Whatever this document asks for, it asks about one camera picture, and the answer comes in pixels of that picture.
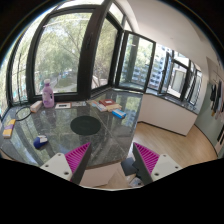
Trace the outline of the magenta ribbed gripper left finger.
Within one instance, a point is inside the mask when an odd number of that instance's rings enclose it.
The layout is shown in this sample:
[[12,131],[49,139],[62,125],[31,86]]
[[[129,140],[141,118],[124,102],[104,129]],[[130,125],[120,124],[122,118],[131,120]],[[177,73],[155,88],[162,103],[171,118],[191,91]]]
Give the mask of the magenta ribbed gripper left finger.
[[55,154],[41,166],[41,169],[79,185],[86,170],[91,152],[92,146],[88,142],[66,154]]

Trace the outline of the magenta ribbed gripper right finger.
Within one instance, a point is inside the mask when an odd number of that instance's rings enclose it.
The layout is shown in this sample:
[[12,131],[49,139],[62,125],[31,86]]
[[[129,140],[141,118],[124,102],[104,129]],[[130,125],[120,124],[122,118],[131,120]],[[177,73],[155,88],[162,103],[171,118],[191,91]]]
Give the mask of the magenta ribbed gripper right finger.
[[136,142],[133,143],[133,155],[138,175],[144,185],[182,169],[168,154],[159,155]]

